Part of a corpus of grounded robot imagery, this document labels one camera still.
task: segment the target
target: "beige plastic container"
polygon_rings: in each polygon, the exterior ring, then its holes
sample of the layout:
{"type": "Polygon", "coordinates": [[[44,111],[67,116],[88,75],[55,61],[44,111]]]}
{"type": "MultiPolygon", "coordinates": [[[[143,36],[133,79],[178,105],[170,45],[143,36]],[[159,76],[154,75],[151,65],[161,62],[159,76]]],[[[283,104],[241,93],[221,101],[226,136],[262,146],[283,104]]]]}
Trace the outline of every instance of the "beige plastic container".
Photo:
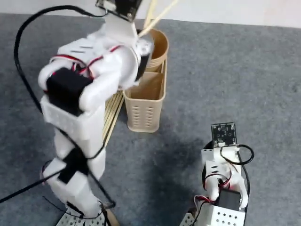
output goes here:
{"type": "Polygon", "coordinates": [[[151,60],[147,65],[147,72],[158,72],[160,66],[167,59],[169,50],[169,41],[167,36],[158,30],[151,30],[150,34],[154,39],[154,51],[152,53],[151,60]]]}
{"type": "Polygon", "coordinates": [[[123,91],[127,107],[127,126],[134,132],[153,133],[159,129],[166,95],[167,61],[159,73],[145,72],[139,86],[123,91]]]}

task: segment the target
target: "red wire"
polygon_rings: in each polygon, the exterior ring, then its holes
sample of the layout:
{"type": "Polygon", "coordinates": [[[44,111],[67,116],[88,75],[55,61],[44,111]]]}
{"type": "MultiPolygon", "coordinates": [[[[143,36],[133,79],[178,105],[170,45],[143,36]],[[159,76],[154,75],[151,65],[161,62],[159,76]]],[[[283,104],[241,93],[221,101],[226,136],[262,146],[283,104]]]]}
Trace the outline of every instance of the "red wire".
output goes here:
{"type": "Polygon", "coordinates": [[[197,195],[196,198],[197,198],[198,201],[204,200],[204,201],[209,202],[209,203],[214,203],[214,201],[210,200],[208,197],[205,197],[203,195],[197,195]]]}
{"type": "MultiPolygon", "coordinates": [[[[111,53],[114,52],[115,50],[119,49],[119,47],[121,47],[121,46],[115,46],[115,47],[113,47],[113,48],[110,50],[110,52],[111,52],[111,53]]],[[[92,64],[94,64],[95,62],[97,62],[97,61],[99,61],[99,60],[102,60],[102,59],[103,59],[103,55],[99,56],[98,58],[95,58],[94,60],[92,60],[92,61],[88,64],[87,67],[81,69],[79,73],[83,73],[86,69],[90,70],[89,67],[90,67],[92,64]]]]}
{"type": "Polygon", "coordinates": [[[64,57],[64,58],[67,58],[67,59],[70,59],[70,60],[76,60],[76,61],[80,61],[83,65],[86,65],[80,59],[77,59],[76,57],[73,57],[73,56],[70,56],[70,55],[67,55],[67,54],[58,54],[58,55],[55,55],[54,57],[64,57]]]}
{"type": "MultiPolygon", "coordinates": [[[[120,47],[121,47],[121,45],[115,46],[115,47],[113,47],[113,48],[110,50],[110,52],[112,53],[112,52],[114,52],[115,50],[119,49],[120,47]]],[[[58,54],[58,55],[55,55],[54,57],[64,57],[64,58],[67,58],[67,59],[70,59],[70,60],[76,60],[76,61],[81,62],[83,65],[86,65],[86,64],[85,64],[83,61],[81,61],[80,59],[77,59],[77,58],[75,58],[75,57],[73,57],[73,56],[70,56],[70,55],[66,55],[66,54],[58,54]]],[[[94,64],[95,62],[101,60],[101,59],[103,59],[103,56],[99,56],[98,58],[95,58],[94,60],[92,60],[92,61],[88,64],[88,66],[86,66],[86,67],[84,67],[83,69],[81,69],[81,70],[79,71],[79,73],[82,74],[83,72],[85,72],[86,70],[88,70],[88,71],[89,71],[89,75],[88,75],[89,78],[94,79],[94,76],[93,76],[93,74],[92,74],[92,72],[91,72],[91,70],[90,70],[90,66],[91,66],[92,64],[94,64]]]]}
{"type": "MultiPolygon", "coordinates": [[[[207,177],[205,177],[205,182],[203,184],[203,189],[206,190],[206,180],[211,177],[211,176],[222,176],[222,177],[225,177],[223,174],[220,174],[220,173],[212,173],[212,174],[209,174],[207,177]]],[[[232,172],[230,170],[230,177],[227,178],[223,183],[220,184],[220,186],[225,186],[229,183],[230,179],[232,177],[232,172]]]]}

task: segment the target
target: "circuit board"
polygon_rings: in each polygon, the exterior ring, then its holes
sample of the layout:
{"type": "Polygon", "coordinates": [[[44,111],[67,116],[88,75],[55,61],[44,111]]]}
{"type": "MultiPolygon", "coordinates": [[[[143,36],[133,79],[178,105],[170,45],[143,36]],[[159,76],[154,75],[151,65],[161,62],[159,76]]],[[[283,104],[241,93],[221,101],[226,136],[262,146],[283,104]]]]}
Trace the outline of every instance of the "circuit board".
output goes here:
{"type": "Polygon", "coordinates": [[[218,147],[219,143],[224,143],[226,146],[237,144],[236,128],[233,122],[212,124],[211,132],[214,147],[218,147]]]}
{"type": "Polygon", "coordinates": [[[137,11],[142,2],[142,0],[98,0],[96,6],[104,8],[105,1],[116,6],[114,11],[108,9],[110,13],[129,22],[133,22],[136,18],[137,11]]]}

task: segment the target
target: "white wire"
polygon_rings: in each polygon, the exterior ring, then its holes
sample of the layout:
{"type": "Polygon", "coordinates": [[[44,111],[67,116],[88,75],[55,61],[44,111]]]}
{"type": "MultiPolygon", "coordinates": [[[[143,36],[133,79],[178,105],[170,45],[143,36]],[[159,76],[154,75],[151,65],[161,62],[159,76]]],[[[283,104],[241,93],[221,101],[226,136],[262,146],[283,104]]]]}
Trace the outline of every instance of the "white wire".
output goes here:
{"type": "Polygon", "coordinates": [[[196,197],[197,197],[197,195],[195,195],[195,196],[193,197],[193,203],[194,203],[194,205],[196,206],[196,209],[197,209],[197,212],[198,212],[198,205],[197,205],[197,202],[196,202],[196,197]]]}
{"type": "Polygon", "coordinates": [[[147,25],[146,28],[144,28],[140,33],[139,33],[139,37],[142,37],[144,35],[146,35],[164,16],[165,14],[167,14],[169,12],[169,10],[178,3],[179,0],[174,0],[172,3],[170,3],[169,6],[167,6],[163,12],[157,16],[152,22],[150,22],[149,25],[147,25]]]}

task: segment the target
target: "metal bracket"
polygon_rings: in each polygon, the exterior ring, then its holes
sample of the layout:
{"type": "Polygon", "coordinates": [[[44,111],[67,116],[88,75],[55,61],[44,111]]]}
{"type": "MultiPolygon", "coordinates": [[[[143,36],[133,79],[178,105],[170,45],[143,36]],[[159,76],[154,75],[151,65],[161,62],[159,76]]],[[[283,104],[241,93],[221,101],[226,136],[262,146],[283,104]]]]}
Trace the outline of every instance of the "metal bracket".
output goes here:
{"type": "Polygon", "coordinates": [[[68,209],[56,226],[104,226],[104,215],[103,213],[95,219],[80,219],[79,214],[72,209],[68,209]]]}
{"type": "Polygon", "coordinates": [[[180,226],[190,226],[194,221],[194,217],[191,213],[186,213],[184,219],[180,223],[180,226]]]}

